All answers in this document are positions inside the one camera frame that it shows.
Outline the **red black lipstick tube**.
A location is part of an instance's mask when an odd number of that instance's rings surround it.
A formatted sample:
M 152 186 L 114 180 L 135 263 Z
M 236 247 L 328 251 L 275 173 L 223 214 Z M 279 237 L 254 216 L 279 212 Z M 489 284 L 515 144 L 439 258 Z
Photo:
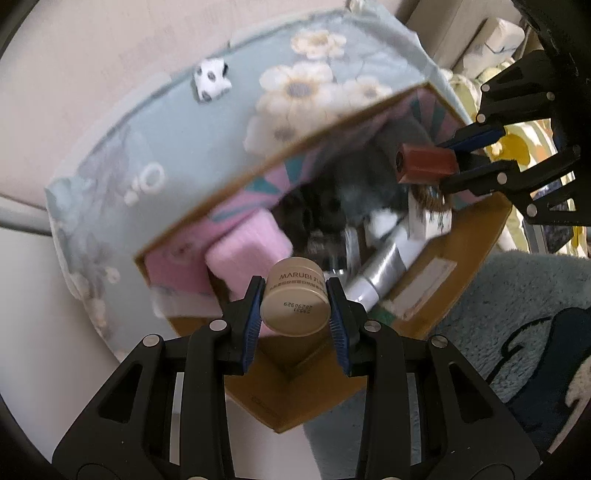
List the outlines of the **red black lipstick tube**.
M 394 160 L 401 184 L 438 185 L 459 172 L 455 153 L 436 146 L 403 144 Z

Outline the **brown hair scrunchie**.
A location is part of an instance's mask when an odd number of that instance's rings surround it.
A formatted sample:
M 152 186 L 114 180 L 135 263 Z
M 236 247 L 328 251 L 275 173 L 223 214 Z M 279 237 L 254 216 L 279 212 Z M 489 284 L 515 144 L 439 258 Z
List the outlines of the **brown hair scrunchie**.
M 435 185 L 412 185 L 410 193 L 420 208 L 431 212 L 446 212 L 452 209 L 452 200 Z

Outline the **white floral small box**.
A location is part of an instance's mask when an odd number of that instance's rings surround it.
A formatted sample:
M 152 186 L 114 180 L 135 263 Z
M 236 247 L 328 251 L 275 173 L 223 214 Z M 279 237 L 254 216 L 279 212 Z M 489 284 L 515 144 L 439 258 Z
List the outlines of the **white floral small box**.
M 453 211 L 431 212 L 420 208 L 409 191 L 409 232 L 413 240 L 429 241 L 452 229 Z

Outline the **grey sock roll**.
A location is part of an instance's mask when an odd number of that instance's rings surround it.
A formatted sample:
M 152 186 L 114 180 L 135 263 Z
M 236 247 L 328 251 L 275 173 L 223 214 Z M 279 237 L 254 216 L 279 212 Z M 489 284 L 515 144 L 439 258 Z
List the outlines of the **grey sock roll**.
M 396 157 L 401 145 L 431 145 L 414 117 L 388 121 L 361 150 L 332 164 L 335 195 L 351 224 L 360 224 L 377 210 L 408 210 L 409 187 L 397 180 Z

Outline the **beige cream jar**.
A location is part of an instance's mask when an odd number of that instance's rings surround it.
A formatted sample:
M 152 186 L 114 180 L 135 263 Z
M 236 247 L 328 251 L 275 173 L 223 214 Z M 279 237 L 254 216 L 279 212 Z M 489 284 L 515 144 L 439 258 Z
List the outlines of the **beige cream jar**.
M 274 334 L 307 337 L 325 328 L 331 306 L 324 272 L 303 257 L 281 260 L 270 269 L 260 317 Z

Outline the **silver white cosmetic tube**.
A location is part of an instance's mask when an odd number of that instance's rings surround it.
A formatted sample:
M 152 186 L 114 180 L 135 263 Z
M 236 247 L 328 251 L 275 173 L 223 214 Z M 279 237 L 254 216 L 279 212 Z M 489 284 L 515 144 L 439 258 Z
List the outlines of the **silver white cosmetic tube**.
M 346 298 L 360 303 L 370 312 L 389 295 L 426 245 L 426 240 L 411 237 L 410 221 L 408 218 L 403 219 L 394 227 L 382 246 L 363 264 L 358 275 L 346 285 Z

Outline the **clear tape roll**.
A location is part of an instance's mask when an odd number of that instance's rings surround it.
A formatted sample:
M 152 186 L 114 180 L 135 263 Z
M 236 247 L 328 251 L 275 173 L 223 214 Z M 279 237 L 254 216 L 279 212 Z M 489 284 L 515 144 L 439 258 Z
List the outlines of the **clear tape roll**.
M 123 196 L 127 206 L 135 205 L 142 195 L 156 195 L 166 183 L 164 168 L 156 162 L 147 164 L 143 170 L 132 179 L 130 187 Z

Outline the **white black spotted sock roll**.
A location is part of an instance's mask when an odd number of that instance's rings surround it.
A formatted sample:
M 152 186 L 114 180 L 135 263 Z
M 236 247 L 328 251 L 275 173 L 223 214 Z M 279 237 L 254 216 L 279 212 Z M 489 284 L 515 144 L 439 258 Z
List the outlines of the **white black spotted sock roll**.
M 193 71 L 193 81 L 200 102 L 211 102 L 232 87 L 228 79 L 228 64 L 222 58 L 201 61 Z

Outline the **black cosmetic jar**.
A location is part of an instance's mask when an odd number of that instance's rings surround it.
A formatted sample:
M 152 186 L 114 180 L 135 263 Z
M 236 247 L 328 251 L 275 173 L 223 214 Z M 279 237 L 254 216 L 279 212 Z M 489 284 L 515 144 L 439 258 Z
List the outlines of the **black cosmetic jar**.
M 312 232 L 304 253 L 328 274 L 349 276 L 361 266 L 359 237 L 353 228 L 331 234 Z

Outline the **white pillow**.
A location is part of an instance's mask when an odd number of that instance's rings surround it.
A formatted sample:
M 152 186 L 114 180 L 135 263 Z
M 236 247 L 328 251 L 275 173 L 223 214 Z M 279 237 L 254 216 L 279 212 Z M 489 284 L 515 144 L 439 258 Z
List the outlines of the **white pillow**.
M 467 78 L 476 78 L 487 68 L 511 57 L 525 40 L 522 27 L 510 21 L 490 17 L 483 24 L 454 71 Z

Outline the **teal fluffy rug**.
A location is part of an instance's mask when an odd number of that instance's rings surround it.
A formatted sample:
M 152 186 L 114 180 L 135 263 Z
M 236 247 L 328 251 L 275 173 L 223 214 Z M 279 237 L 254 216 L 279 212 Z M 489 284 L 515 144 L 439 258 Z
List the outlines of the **teal fluffy rug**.
M 590 401 L 590 262 L 495 252 L 435 328 L 536 447 L 553 452 Z

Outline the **grey sofa cushion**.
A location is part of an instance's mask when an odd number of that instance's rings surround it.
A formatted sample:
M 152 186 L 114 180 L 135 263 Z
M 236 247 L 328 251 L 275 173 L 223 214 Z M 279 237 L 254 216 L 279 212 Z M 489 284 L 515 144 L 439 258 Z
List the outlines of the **grey sofa cushion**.
M 488 16 L 486 1 L 422 0 L 406 26 L 436 64 L 452 69 Z

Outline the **floral light blue cloth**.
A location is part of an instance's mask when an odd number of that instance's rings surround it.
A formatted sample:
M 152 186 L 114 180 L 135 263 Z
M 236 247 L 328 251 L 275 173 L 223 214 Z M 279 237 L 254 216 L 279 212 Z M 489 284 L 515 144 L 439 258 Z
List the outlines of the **floral light blue cloth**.
M 245 174 L 245 200 L 213 211 L 221 227 L 270 206 L 315 167 L 298 155 L 276 173 L 259 166 L 298 140 L 411 88 L 440 99 L 416 116 L 435 140 L 468 117 L 418 36 L 384 7 L 358 2 L 266 29 L 221 51 L 232 87 L 200 102 L 191 70 L 130 101 L 100 138 L 65 161 L 46 190 L 57 256 L 71 294 L 118 359 L 144 336 L 173 336 L 170 319 L 211 312 L 213 296 L 148 286 L 140 250 Z M 156 195 L 123 196 L 152 162 L 165 171 Z

